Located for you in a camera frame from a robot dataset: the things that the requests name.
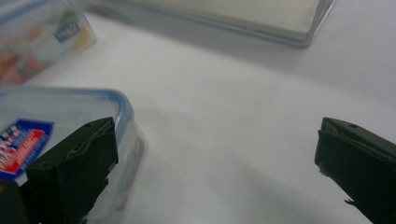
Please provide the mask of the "small clear lidded food container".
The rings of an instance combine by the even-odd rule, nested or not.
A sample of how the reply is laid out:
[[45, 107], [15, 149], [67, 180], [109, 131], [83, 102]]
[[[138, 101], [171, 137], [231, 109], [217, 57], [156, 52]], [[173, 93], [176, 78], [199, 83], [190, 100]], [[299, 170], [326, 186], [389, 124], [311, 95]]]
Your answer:
[[126, 204], [146, 146], [128, 98], [114, 90], [0, 87], [0, 142], [3, 132], [20, 119], [45, 122], [52, 125], [43, 147], [48, 151], [84, 124], [106, 117], [115, 122], [119, 163], [86, 216], [86, 224], [122, 224], [127, 213]]

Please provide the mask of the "white wire shelf rack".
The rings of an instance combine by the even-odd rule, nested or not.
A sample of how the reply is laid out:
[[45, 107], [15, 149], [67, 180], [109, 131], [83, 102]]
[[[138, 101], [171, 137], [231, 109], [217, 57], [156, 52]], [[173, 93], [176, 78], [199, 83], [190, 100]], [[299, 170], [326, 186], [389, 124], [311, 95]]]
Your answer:
[[142, 7], [307, 48], [335, 0], [77, 0], [85, 8]]

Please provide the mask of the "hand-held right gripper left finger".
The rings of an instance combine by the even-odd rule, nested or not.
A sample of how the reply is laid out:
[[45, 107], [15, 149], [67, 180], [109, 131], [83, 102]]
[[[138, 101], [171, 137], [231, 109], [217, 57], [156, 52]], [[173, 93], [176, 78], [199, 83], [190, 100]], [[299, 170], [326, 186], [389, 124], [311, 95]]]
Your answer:
[[103, 118], [82, 125], [26, 170], [39, 202], [41, 224], [81, 224], [119, 161], [115, 123]]

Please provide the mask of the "large clear lidded food container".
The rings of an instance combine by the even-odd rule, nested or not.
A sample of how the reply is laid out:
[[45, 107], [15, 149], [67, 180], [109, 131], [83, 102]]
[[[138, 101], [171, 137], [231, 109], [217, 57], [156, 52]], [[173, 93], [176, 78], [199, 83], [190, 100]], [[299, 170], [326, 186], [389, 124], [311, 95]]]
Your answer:
[[95, 40], [76, 0], [0, 0], [0, 86], [22, 84]]

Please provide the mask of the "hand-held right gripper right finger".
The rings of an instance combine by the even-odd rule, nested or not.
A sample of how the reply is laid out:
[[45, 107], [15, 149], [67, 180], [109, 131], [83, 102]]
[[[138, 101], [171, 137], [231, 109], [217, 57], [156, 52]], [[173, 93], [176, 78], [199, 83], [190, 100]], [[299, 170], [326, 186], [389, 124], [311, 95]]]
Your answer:
[[374, 224], [396, 224], [396, 144], [361, 126], [325, 118], [314, 158]]

